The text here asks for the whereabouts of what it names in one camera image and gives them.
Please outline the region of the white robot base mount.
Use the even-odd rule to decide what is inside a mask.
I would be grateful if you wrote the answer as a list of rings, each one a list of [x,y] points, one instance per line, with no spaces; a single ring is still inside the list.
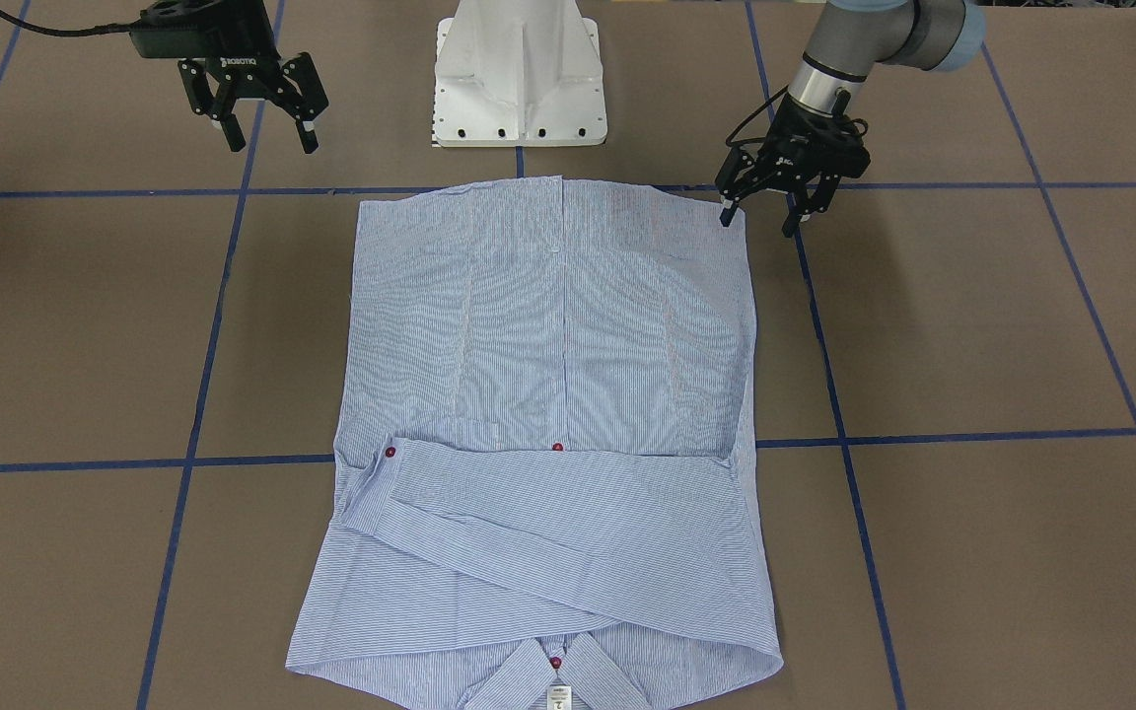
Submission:
[[[441,148],[596,147],[608,135],[596,20],[576,1],[461,1],[436,27]]]

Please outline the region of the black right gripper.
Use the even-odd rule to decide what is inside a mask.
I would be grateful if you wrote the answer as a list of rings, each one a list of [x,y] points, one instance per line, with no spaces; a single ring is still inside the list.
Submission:
[[[130,37],[140,57],[177,61],[190,108],[222,131],[229,152],[247,147],[237,100],[270,101],[293,118],[307,156],[320,147],[315,124],[329,99],[319,70],[307,52],[279,62],[262,1],[154,1]]]

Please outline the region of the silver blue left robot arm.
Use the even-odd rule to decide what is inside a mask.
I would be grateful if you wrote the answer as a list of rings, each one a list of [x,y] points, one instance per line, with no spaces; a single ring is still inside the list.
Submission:
[[[790,84],[750,112],[715,187],[727,228],[762,190],[790,197],[783,235],[828,211],[840,182],[861,178],[869,122],[849,115],[875,66],[960,69],[982,50],[987,20],[974,1],[826,1]]]

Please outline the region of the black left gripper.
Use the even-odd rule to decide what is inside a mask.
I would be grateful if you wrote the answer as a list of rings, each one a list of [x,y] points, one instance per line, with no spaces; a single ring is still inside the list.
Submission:
[[[829,210],[837,179],[864,175],[871,162],[864,147],[867,131],[869,122],[862,118],[821,115],[792,99],[780,100],[754,154],[744,147],[730,147],[716,175],[722,228],[730,228],[741,202],[759,189],[790,190],[783,235],[795,239],[803,222]]]

